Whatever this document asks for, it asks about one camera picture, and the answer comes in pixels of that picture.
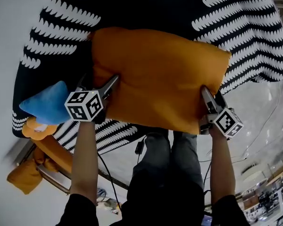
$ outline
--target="blue cloth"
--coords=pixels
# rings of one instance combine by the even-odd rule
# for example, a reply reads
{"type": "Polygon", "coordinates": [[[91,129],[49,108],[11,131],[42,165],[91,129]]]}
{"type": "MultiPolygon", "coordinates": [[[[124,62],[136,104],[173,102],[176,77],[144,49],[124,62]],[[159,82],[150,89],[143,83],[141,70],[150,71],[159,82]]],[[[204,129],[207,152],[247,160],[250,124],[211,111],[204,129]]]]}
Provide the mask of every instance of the blue cloth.
{"type": "Polygon", "coordinates": [[[59,125],[70,119],[64,106],[68,96],[69,92],[65,82],[59,81],[26,99],[19,107],[34,115],[40,124],[59,125]]]}

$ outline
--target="person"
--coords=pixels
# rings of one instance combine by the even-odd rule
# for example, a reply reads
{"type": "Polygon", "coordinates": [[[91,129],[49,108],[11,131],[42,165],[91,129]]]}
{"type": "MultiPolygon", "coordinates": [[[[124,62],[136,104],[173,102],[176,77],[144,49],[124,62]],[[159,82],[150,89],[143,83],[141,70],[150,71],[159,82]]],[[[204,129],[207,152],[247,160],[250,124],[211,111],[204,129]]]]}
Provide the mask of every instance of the person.
{"type": "MultiPolygon", "coordinates": [[[[211,161],[212,225],[249,225],[238,206],[235,177],[226,138],[213,127],[211,161]]],[[[134,167],[121,206],[122,220],[114,226],[196,225],[204,217],[204,192],[196,135],[153,128],[146,135],[147,151],[134,167]]],[[[93,122],[81,122],[73,158],[71,195],[57,224],[99,225],[96,217],[98,156],[93,122]]]]}

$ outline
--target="hand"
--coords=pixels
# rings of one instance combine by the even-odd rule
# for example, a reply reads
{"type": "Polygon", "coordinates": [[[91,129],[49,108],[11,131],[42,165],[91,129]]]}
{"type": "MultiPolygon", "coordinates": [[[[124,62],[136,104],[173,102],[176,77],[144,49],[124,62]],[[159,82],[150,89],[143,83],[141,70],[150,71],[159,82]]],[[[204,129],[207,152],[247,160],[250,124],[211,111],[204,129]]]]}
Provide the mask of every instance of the hand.
{"type": "Polygon", "coordinates": [[[213,139],[215,139],[215,138],[225,138],[225,136],[222,134],[222,132],[214,124],[209,129],[209,133],[210,133],[210,135],[212,136],[213,139]]]}

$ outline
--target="forearm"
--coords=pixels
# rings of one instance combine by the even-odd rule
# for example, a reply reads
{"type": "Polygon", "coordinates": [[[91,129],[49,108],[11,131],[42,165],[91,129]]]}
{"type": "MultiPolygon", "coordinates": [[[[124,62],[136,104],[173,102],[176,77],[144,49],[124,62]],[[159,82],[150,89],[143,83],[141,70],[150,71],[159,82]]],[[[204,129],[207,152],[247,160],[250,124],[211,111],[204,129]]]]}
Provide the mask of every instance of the forearm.
{"type": "Polygon", "coordinates": [[[224,136],[213,137],[210,186],[212,204],[224,196],[235,194],[235,175],[224,136]]]}
{"type": "Polygon", "coordinates": [[[71,194],[97,199],[98,156],[93,122],[81,122],[73,157],[71,194]]]}

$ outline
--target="black sleeve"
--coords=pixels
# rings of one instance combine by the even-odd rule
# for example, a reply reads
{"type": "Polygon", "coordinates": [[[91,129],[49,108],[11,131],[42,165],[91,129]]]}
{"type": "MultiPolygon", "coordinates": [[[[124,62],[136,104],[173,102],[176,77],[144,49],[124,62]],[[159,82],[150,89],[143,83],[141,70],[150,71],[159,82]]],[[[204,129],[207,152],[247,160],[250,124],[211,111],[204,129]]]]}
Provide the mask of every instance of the black sleeve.
{"type": "Polygon", "coordinates": [[[60,222],[57,224],[57,226],[65,225],[99,226],[94,204],[82,195],[70,195],[64,214],[60,222]]]}
{"type": "Polygon", "coordinates": [[[218,200],[212,208],[213,211],[213,222],[212,225],[239,225],[248,226],[242,210],[238,206],[234,195],[229,195],[218,200]]]}

